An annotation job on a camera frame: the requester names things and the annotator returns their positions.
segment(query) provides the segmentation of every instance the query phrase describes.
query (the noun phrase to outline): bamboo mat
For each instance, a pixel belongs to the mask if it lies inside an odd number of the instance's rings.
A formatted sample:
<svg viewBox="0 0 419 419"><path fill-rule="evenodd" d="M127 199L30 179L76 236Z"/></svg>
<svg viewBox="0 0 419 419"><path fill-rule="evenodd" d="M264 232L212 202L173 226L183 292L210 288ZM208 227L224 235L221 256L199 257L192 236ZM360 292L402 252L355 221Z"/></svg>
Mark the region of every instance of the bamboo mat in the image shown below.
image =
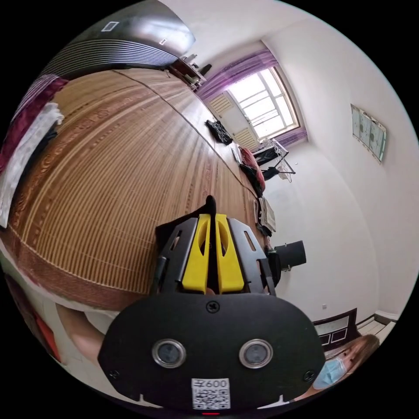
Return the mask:
<svg viewBox="0 0 419 419"><path fill-rule="evenodd" d="M71 81L54 101L64 123L19 186L0 233L34 282L122 310L149 292L155 227L208 195L263 243L251 185L182 81L157 70L106 71Z"/></svg>

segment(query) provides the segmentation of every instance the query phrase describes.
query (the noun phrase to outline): brown hair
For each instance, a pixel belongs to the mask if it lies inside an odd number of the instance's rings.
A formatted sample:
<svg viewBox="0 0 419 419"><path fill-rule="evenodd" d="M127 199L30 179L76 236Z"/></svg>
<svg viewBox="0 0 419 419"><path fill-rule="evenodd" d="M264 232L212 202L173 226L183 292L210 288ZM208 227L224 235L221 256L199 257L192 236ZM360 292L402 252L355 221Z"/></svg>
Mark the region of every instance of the brown hair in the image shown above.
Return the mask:
<svg viewBox="0 0 419 419"><path fill-rule="evenodd" d="M350 368L351 370L362 365L377 350L377 348L380 346L380 340L375 335L359 336L356 339L351 340L350 342L341 346L336 351L328 354L326 359L328 360L337 357L348 349L351 349L354 345L358 344L359 349L352 359L352 367Z"/></svg>

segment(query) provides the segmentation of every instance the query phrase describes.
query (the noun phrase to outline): screw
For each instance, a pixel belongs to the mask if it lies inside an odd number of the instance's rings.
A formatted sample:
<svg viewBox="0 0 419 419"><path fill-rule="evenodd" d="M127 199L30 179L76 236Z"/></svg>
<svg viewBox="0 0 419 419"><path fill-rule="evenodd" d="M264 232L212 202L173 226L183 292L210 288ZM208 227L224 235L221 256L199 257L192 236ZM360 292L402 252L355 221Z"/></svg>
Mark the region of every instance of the screw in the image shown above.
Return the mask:
<svg viewBox="0 0 419 419"><path fill-rule="evenodd" d="M115 371L115 370L112 370L112 371L109 373L109 376L110 376L111 378L113 378L114 380L116 380L116 379L117 379L117 377L119 376L119 372L118 372L118 371Z"/></svg>
<svg viewBox="0 0 419 419"><path fill-rule="evenodd" d="M307 371L305 374L304 374L304 377L302 378L305 382L310 382L310 381L312 381L313 380L313 378L314 378L314 371L312 371L312 370L310 370L310 371Z"/></svg>
<svg viewBox="0 0 419 419"><path fill-rule="evenodd" d="M217 303L217 301L210 301L207 303L206 305L206 310L208 313L216 313L217 311L219 311L220 309L220 305Z"/></svg>

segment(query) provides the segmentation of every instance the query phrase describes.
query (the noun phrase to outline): blue face mask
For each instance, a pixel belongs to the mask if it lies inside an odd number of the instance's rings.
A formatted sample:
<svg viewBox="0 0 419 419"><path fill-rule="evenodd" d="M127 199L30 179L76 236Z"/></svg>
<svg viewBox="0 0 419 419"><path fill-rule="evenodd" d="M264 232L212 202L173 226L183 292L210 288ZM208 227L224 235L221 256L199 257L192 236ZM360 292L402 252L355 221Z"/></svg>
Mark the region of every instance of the blue face mask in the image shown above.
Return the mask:
<svg viewBox="0 0 419 419"><path fill-rule="evenodd" d="M313 388L323 390L324 388L330 387L338 382L346 372L345 365L339 357L326 361L313 383Z"/></svg>

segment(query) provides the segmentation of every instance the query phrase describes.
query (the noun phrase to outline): yellow bracket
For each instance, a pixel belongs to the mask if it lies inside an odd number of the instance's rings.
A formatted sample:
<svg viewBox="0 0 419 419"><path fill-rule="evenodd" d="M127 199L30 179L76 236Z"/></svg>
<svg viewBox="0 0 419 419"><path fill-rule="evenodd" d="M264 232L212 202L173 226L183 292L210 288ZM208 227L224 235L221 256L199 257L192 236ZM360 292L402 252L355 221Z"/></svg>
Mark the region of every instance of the yellow bracket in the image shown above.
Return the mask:
<svg viewBox="0 0 419 419"><path fill-rule="evenodd" d="M195 237L193 238L188 263L182 279L184 289L200 291L204 294L206 293L210 256L210 225L211 216L209 214L201 214L198 219ZM204 252L202 254L201 247L204 242Z"/></svg>
<svg viewBox="0 0 419 419"><path fill-rule="evenodd" d="M215 216L215 229L220 294L241 291L244 280L226 215Z"/></svg>

